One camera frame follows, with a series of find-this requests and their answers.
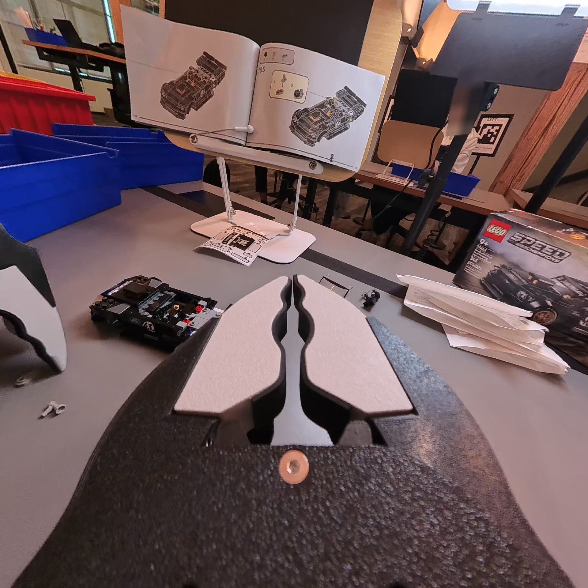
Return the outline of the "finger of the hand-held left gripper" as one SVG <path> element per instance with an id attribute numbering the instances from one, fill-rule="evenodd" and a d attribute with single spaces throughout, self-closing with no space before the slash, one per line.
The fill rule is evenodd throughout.
<path id="1" fill-rule="evenodd" d="M 36 249 L 1 226 L 1 316 L 54 371 L 67 364 L 67 346 L 55 298 Z"/>

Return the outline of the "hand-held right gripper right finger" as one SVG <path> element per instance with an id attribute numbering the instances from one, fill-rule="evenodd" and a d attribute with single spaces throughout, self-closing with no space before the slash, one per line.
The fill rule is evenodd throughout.
<path id="1" fill-rule="evenodd" d="M 367 317 L 348 300 L 305 275 L 296 276 L 300 399 L 318 419 L 323 406 L 366 417 L 403 415 L 413 405 Z"/>

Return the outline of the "black lego car model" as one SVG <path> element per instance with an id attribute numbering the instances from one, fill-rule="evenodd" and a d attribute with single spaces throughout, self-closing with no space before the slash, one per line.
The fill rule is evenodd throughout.
<path id="1" fill-rule="evenodd" d="M 169 350 L 224 312 L 212 298 L 142 275 L 102 292 L 89 308 L 93 322 L 107 322 L 122 334 Z"/>

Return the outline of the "lego instruction booklet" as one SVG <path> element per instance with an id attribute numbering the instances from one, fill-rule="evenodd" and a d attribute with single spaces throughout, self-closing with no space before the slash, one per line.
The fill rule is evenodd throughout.
<path id="1" fill-rule="evenodd" d="M 385 77 L 315 51 L 122 9 L 130 115 L 355 173 Z"/>

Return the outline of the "white sticker sheet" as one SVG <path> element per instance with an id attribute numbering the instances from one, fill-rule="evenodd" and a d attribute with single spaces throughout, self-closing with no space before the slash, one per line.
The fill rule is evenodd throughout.
<path id="1" fill-rule="evenodd" d="M 268 241 L 267 237 L 250 229 L 231 225 L 198 248 L 222 254 L 234 262 L 249 267 Z"/>

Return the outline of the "white paper bags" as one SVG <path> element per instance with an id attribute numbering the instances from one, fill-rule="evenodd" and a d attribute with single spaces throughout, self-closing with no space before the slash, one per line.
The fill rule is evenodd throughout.
<path id="1" fill-rule="evenodd" d="M 449 344 L 533 371 L 563 375 L 569 365 L 545 345 L 548 328 L 531 312 L 455 286 L 397 275 L 405 306 L 442 324 Z"/>

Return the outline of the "red plastic bin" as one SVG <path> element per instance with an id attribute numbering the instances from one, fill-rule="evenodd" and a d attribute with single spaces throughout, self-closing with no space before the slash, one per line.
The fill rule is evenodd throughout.
<path id="1" fill-rule="evenodd" d="M 1 134 L 11 129 L 52 135 L 53 123 L 93 125 L 95 97 L 1 72 Z"/>

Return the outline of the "small blue plastic bin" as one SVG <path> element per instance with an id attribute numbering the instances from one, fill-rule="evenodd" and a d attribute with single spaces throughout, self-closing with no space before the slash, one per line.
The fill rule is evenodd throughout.
<path id="1" fill-rule="evenodd" d="M 397 185 L 416 186 L 419 180 L 428 180 L 429 177 L 422 169 L 406 162 L 392 160 L 376 178 Z M 479 182 L 480 179 L 476 176 L 450 172 L 443 193 L 453 197 L 468 197 Z"/>

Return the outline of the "wooden work table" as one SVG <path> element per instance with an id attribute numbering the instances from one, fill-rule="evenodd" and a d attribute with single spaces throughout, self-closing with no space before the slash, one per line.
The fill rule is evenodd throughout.
<path id="1" fill-rule="evenodd" d="M 408 196 L 422 200 L 426 192 L 426 189 L 418 187 L 417 180 L 413 179 L 410 185 L 406 187 L 406 190 L 400 196 L 394 198 L 392 193 L 400 192 L 403 186 L 408 183 L 408 179 L 403 176 L 386 180 L 380 178 L 379 174 L 375 172 L 360 170 L 351 180 L 353 180 L 353 183 L 347 180 L 339 190 L 383 204 L 388 204 L 388 202 L 392 201 L 393 206 L 398 206 L 401 200 Z M 489 214 L 502 212 L 511 208 L 511 204 L 507 202 L 504 196 L 477 188 L 470 195 L 461 199 L 442 194 L 438 198 L 437 203 L 485 217 Z"/>
<path id="2" fill-rule="evenodd" d="M 525 209 L 532 196 L 532 193 L 512 188 L 509 188 L 504 195 L 507 202 L 513 206 L 518 205 L 522 209 Z M 587 207 L 582 205 L 547 198 L 536 214 L 587 230 Z"/>

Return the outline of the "white metal stand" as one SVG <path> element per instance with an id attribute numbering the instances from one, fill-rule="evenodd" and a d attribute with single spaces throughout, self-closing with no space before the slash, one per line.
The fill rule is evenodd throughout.
<path id="1" fill-rule="evenodd" d="M 202 152 L 209 150 L 216 153 L 217 164 L 219 166 L 222 182 L 225 207 L 224 217 L 230 224 L 248 228 L 249 230 L 254 231 L 268 239 L 272 239 L 278 235 L 291 235 L 295 231 L 298 215 L 300 183 L 302 181 L 302 177 L 303 175 L 320 175 L 324 171 L 324 167 L 320 162 L 315 159 L 298 158 L 272 151 L 263 151 L 249 148 L 247 146 L 242 146 L 236 143 L 212 138 L 202 132 L 190 134 L 189 142 L 192 146 Z M 225 156 L 228 156 L 230 159 L 240 158 L 257 164 L 273 166 L 275 169 L 291 168 L 298 173 L 299 178 L 295 199 L 295 211 L 293 214 L 293 220 L 289 225 L 284 226 L 279 224 L 277 228 L 270 228 L 270 225 L 266 219 L 262 218 L 261 220 L 257 220 L 256 215 L 254 215 L 252 219 L 249 220 L 245 217 L 243 212 L 236 211 L 233 208 L 226 175 Z"/>

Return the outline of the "light wooden chair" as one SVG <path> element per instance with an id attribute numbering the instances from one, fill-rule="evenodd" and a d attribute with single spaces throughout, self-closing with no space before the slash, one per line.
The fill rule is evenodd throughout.
<path id="1" fill-rule="evenodd" d="M 376 153 L 387 164 L 425 169 L 434 162 L 443 138 L 443 129 L 388 120 L 382 126 Z"/>

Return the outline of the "background wooden desk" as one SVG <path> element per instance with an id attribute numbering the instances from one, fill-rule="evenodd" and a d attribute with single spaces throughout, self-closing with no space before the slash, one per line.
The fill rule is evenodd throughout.
<path id="1" fill-rule="evenodd" d="M 67 65 L 74 89 L 83 92 L 79 70 L 111 70 L 113 88 L 109 90 L 115 119 L 128 126 L 137 126 L 130 117 L 130 95 L 125 59 L 105 54 L 98 50 L 72 48 L 63 45 L 51 45 L 30 40 L 22 43 L 35 47 L 41 60 Z"/>

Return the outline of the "black computer monitor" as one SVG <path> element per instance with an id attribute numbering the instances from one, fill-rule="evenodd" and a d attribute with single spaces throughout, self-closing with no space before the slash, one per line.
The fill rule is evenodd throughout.
<path id="1" fill-rule="evenodd" d="M 457 84 L 454 77 L 419 70 L 400 71 L 390 119 L 443 128 Z"/>

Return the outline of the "black flag board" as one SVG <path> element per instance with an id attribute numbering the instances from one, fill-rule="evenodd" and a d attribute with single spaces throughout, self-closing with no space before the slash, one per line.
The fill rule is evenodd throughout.
<path id="1" fill-rule="evenodd" d="M 373 1 L 165 1 L 165 18 L 358 65 Z"/>

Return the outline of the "studio light panel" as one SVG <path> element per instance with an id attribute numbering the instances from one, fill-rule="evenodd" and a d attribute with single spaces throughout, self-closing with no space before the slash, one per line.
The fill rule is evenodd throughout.
<path id="1" fill-rule="evenodd" d="M 413 37 L 433 75 L 556 91 L 587 31 L 587 1 L 441 1 Z"/>

